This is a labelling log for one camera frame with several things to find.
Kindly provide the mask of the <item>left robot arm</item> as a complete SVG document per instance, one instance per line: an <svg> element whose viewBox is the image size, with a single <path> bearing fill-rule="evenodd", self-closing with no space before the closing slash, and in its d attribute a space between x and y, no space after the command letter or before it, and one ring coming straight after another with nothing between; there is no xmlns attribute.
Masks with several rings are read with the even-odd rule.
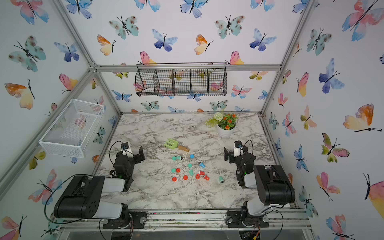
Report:
<svg viewBox="0 0 384 240"><path fill-rule="evenodd" d="M116 204L102 200L107 193L126 193L131 187L135 164L145 160L143 148L134 155L128 143L116 154L113 176L74 176L54 207L57 219L105 219L104 229L139 230L145 227L147 213L131 212L127 204Z"/></svg>

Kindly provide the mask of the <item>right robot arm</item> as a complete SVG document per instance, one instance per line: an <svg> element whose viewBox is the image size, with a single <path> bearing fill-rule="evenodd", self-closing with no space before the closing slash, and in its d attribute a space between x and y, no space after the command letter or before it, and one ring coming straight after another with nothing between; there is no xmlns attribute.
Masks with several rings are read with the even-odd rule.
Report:
<svg viewBox="0 0 384 240"><path fill-rule="evenodd" d="M257 190L258 197L244 202L239 211L228 211L229 228L267 228L267 212L295 202L295 190L280 165L256 165L256 157L247 147L229 152L224 148L225 161L235 164L236 178L243 189Z"/></svg>

